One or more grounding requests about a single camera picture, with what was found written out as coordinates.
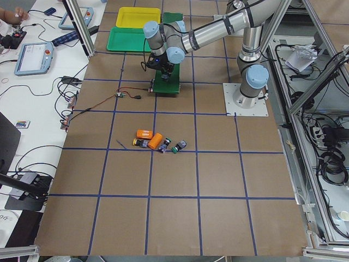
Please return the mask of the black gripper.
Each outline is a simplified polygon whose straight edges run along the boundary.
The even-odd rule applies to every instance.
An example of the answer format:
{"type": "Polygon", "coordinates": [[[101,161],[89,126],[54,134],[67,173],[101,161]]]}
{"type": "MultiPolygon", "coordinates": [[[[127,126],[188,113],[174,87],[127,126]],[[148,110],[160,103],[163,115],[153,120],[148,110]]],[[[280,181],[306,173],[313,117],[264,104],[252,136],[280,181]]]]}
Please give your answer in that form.
{"type": "Polygon", "coordinates": [[[168,82],[175,65],[168,60],[166,53],[159,56],[155,55],[155,53],[151,53],[146,62],[146,67],[161,71],[162,80],[168,82]]]}

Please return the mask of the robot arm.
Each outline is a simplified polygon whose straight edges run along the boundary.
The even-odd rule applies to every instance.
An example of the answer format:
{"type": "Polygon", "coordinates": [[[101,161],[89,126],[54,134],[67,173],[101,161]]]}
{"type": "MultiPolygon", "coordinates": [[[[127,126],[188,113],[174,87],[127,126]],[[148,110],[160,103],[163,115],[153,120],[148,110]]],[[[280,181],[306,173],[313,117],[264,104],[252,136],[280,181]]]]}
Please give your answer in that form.
{"type": "Polygon", "coordinates": [[[237,63],[243,83],[237,95],[255,101],[266,85],[256,85],[251,78],[253,73],[265,69],[260,65],[262,28],[280,4],[281,1],[229,1],[221,18],[190,31],[185,30],[183,21],[148,21],[143,32],[151,53],[141,65],[143,69],[161,71],[162,79],[169,81],[175,65],[182,63],[186,54],[242,30],[243,44],[237,63]]]}

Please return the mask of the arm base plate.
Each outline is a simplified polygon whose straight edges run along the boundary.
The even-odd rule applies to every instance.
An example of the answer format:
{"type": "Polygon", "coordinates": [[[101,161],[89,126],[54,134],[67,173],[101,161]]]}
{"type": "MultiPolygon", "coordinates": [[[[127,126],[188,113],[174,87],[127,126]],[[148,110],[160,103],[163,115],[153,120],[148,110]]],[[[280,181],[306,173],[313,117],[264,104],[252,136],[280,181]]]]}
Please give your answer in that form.
{"type": "Polygon", "coordinates": [[[227,116],[268,117],[263,91],[255,98],[247,98],[240,92],[240,83],[223,83],[227,116]]]}

